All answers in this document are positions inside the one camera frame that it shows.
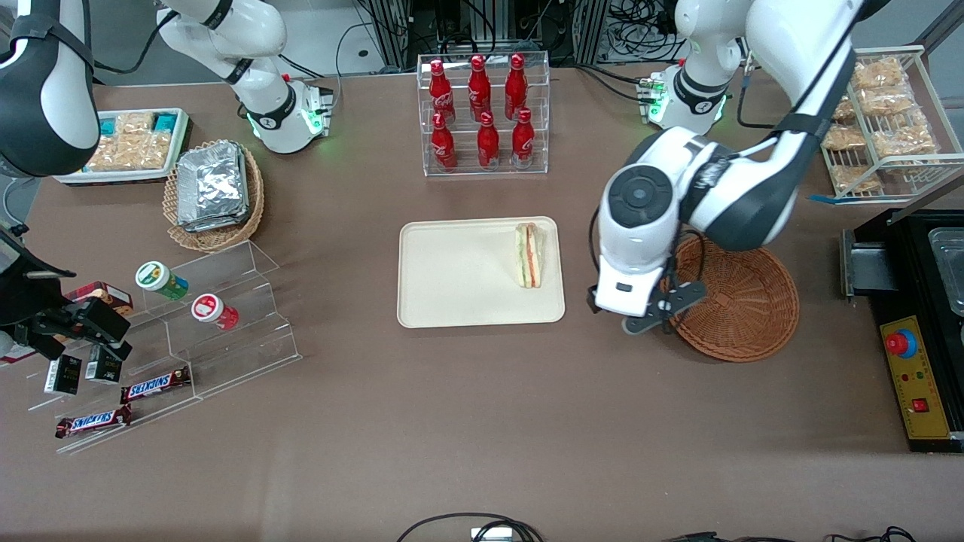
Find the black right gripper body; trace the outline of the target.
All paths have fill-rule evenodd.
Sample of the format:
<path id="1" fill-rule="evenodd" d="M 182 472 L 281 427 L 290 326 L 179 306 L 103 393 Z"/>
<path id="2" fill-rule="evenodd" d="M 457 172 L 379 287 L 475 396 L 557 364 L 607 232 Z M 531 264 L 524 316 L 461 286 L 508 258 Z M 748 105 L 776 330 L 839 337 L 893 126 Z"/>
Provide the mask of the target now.
<path id="1" fill-rule="evenodd" d="M 21 323 L 21 345 L 48 360 L 57 360 L 76 340 L 75 303 L 46 309 Z"/>

